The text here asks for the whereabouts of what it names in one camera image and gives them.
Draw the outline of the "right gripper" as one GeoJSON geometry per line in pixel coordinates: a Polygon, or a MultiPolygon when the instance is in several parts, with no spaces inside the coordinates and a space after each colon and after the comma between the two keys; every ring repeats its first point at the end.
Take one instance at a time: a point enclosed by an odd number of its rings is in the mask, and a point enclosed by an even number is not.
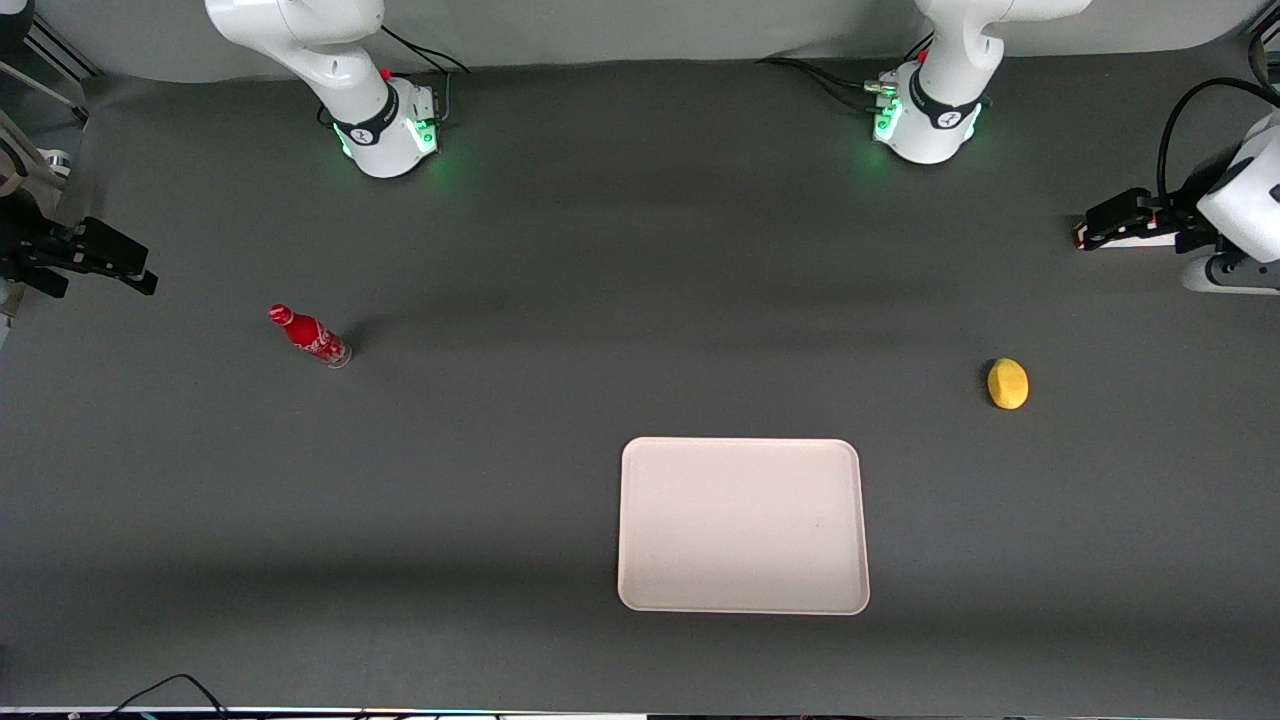
{"type": "Polygon", "coordinates": [[[63,299],[70,272],[118,281],[145,296],[157,288],[157,277],[146,269],[148,250],[97,218],[76,227],[76,249],[99,266],[64,266],[70,260],[73,229],[42,215],[3,215],[1,275],[51,299],[63,299]]]}

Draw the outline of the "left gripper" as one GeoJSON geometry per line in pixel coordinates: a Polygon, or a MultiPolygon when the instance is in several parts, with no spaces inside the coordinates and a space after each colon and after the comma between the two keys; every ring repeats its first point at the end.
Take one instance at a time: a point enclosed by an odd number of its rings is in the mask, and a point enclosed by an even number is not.
{"type": "Polygon", "coordinates": [[[1204,196],[1181,190],[1160,195],[1158,210],[1151,191],[1125,190],[1085,210],[1085,241],[1151,234],[1160,220],[1176,251],[1216,247],[1220,233],[1254,260],[1275,263],[1277,184],[1279,110],[1274,110],[1247,131],[1228,169],[1204,196]]]}

